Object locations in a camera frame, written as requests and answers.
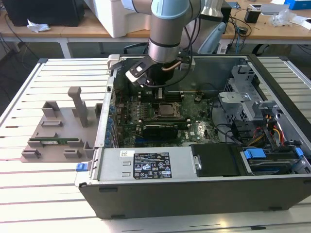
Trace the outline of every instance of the blue box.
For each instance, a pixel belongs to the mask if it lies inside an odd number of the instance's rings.
[[[284,4],[289,4],[289,9],[291,10],[303,10],[311,9],[311,0],[309,1],[295,1],[295,0],[285,0]]]

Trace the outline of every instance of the plastic bag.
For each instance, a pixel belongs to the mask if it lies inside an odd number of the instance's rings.
[[[289,9],[284,9],[279,12],[278,15],[273,15],[270,18],[270,23],[277,27],[277,26],[284,26],[284,25],[292,25],[290,20],[295,16],[296,14],[293,14],[290,12]]]

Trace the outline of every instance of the barcode sticker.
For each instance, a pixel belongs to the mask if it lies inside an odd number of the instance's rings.
[[[58,144],[56,141],[41,141],[42,144],[47,145],[47,144]]]
[[[133,157],[135,151],[134,150],[121,150],[120,157]]]

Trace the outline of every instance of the black plastic cover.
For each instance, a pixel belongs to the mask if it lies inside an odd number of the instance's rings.
[[[225,143],[192,144],[193,156],[199,158],[199,177],[244,176],[246,168],[238,146]]]

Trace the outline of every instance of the green circuit board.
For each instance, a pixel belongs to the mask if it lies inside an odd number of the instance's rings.
[[[219,138],[211,125],[208,100],[195,103],[195,94],[186,94],[181,102],[169,104],[174,117],[159,117],[154,103],[140,102],[138,98],[130,98],[119,108],[119,127],[121,129],[120,146],[134,147],[176,147],[188,146],[192,143],[217,143]],[[145,139],[142,133],[144,125],[173,124],[178,126],[177,138],[171,140]]]

